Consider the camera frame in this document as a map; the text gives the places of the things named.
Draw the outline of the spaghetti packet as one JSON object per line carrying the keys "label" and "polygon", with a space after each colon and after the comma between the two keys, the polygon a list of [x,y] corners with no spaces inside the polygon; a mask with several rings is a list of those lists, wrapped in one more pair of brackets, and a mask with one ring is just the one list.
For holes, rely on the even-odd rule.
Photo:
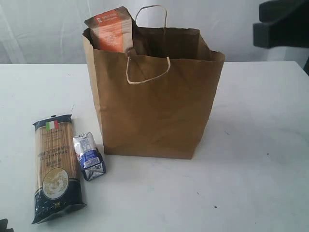
{"label": "spaghetti packet", "polygon": [[39,224],[80,210],[86,204],[73,146],[71,116],[51,116],[35,122],[34,127],[36,180],[32,224]]}

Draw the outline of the brown pouch orange label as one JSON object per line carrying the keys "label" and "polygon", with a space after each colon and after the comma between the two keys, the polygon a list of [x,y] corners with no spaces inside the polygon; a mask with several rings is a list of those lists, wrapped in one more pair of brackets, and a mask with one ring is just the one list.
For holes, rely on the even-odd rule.
{"label": "brown pouch orange label", "polygon": [[129,56],[149,53],[146,38],[124,6],[93,16],[84,23],[90,29],[95,49]]}

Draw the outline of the brown paper bag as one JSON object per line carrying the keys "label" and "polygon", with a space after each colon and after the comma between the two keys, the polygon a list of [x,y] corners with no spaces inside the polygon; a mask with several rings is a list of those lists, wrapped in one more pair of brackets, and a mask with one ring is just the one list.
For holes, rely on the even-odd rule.
{"label": "brown paper bag", "polygon": [[189,160],[209,119],[225,56],[210,50],[198,29],[139,28],[148,55],[95,49],[88,26],[83,31],[104,152]]}

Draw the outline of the small milk carton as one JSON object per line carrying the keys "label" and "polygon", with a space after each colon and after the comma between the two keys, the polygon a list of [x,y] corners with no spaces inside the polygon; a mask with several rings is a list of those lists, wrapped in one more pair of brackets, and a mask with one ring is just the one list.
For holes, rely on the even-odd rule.
{"label": "small milk carton", "polygon": [[106,173],[104,159],[91,132],[74,136],[73,143],[77,160],[86,181],[91,181]]}

